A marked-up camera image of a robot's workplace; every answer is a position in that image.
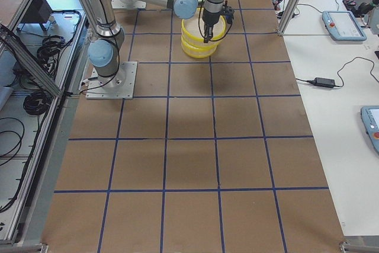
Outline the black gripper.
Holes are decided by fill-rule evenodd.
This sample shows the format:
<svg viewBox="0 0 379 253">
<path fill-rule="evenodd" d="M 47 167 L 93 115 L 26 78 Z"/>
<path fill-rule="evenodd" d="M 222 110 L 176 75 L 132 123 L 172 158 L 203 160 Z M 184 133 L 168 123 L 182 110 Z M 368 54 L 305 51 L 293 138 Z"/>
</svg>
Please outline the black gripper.
<svg viewBox="0 0 379 253">
<path fill-rule="evenodd" d="M 208 10 L 203 11 L 203 22 L 204 22 L 204 43 L 208 43 L 213 38 L 213 27 L 219 21 L 221 12 L 210 12 Z"/>
</svg>

